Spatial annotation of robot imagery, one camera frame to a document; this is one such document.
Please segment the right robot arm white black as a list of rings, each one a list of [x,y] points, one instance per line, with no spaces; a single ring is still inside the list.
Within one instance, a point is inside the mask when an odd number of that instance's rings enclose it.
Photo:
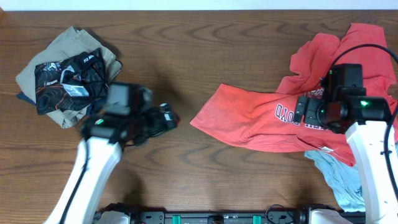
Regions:
[[[343,96],[336,101],[301,96],[294,122],[344,134],[361,180],[366,223],[397,223],[397,154],[389,105],[384,98]]]

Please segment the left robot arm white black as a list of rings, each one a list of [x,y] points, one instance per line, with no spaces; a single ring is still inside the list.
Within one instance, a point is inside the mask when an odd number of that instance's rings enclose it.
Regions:
[[[82,139],[72,173],[46,223],[91,223],[125,147],[140,146],[175,129],[178,122],[168,103],[144,110],[108,103],[102,114],[90,116],[80,130]]]

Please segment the red printed t-shirt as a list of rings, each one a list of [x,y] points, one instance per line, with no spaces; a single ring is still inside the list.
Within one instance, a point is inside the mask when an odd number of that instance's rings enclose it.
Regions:
[[[290,71],[274,93],[246,91],[222,83],[190,124],[217,140],[264,152],[319,150],[354,166],[354,155],[342,134],[293,121],[300,96],[321,98],[321,79],[332,62],[363,66],[368,96],[384,97],[393,110],[397,100],[388,88],[397,82],[390,56],[371,44],[387,45],[380,26],[352,23],[346,35],[318,33],[291,56]]]

